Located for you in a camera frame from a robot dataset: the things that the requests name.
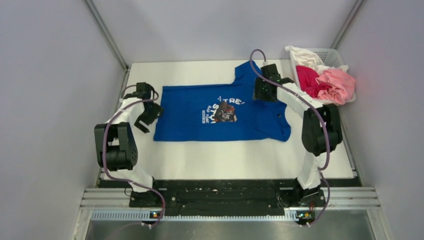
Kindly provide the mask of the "blue panda print t-shirt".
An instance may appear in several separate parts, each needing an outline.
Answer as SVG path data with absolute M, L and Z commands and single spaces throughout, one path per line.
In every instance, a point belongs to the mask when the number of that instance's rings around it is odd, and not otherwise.
M 163 86 L 156 142 L 226 142 L 274 139 L 286 142 L 291 126 L 287 105 L 281 101 L 254 100 L 255 63 L 234 69 L 232 83 Z

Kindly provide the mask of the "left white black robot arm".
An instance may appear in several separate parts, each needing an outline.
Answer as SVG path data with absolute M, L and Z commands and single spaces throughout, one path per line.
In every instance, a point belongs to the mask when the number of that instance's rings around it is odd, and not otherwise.
M 129 97 L 105 123 L 94 127 L 94 141 L 98 165 L 105 175 L 117 182 L 129 184 L 133 198 L 131 207 L 166 206 L 164 196 L 155 187 L 155 179 L 139 164 L 139 153 L 134 131 L 148 133 L 145 125 L 156 120 L 162 111 L 153 99 Z

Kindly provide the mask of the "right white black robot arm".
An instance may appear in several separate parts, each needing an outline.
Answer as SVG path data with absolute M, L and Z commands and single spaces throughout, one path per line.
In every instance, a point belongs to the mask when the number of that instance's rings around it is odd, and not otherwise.
M 253 99 L 286 103 L 302 119 L 301 142 L 305 148 L 303 165 L 293 183 L 292 199 L 307 206 L 320 198 L 323 171 L 330 153 L 342 142 L 340 114 L 335 104 L 323 104 L 302 91 L 290 78 L 255 79 Z

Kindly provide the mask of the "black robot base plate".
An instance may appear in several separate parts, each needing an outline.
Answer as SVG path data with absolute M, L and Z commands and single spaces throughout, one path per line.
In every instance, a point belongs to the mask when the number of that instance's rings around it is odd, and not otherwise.
M 300 205 L 293 201 L 294 179 L 256 180 L 155 180 L 164 196 L 167 217 L 265 217 L 282 216 L 290 207 L 314 210 L 319 199 Z

